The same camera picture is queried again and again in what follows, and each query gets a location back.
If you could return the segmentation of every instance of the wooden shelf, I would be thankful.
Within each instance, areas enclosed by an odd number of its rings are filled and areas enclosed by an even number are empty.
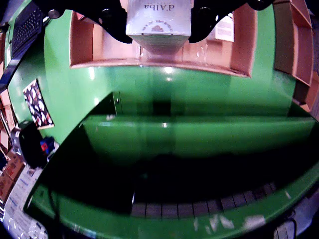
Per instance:
[[[302,21],[306,21],[307,25],[311,27],[310,15],[305,0],[275,0],[274,5],[287,2],[290,3],[293,8],[299,12],[301,17],[303,18]]]
[[[311,83],[311,86],[308,90],[306,103],[310,109],[310,111],[313,109],[314,103],[318,97],[319,94],[319,77],[317,72],[313,73],[313,80]]]
[[[121,1],[127,6],[127,0]],[[234,12],[235,42],[188,41],[174,55],[152,55],[135,41],[121,43],[101,26],[80,20],[73,12],[70,26],[70,67],[173,66],[251,77],[257,40],[257,12],[247,4]]]
[[[276,19],[275,68],[310,86],[314,64],[311,24],[290,1],[275,4],[274,11]]]

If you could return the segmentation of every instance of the keyboard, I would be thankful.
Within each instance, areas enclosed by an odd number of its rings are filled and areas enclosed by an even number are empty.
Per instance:
[[[12,57],[19,52],[19,49],[41,31],[42,13],[37,7],[29,13],[24,22],[15,24],[12,38]]]

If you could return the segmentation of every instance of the white sticker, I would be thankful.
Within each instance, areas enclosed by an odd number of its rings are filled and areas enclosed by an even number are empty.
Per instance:
[[[220,215],[220,222],[224,228],[227,228],[227,229],[234,229],[235,228],[234,223],[222,215]]]
[[[209,223],[210,223],[210,226],[211,228],[213,229],[213,231],[217,231],[217,226],[218,226],[218,215],[215,214],[213,218],[210,218],[209,219]]]
[[[6,49],[6,65],[8,65],[10,61],[11,61],[11,44],[9,44],[9,47]]]
[[[246,230],[253,230],[263,226],[264,224],[266,224],[265,217],[263,215],[255,215],[245,218],[243,228]]]

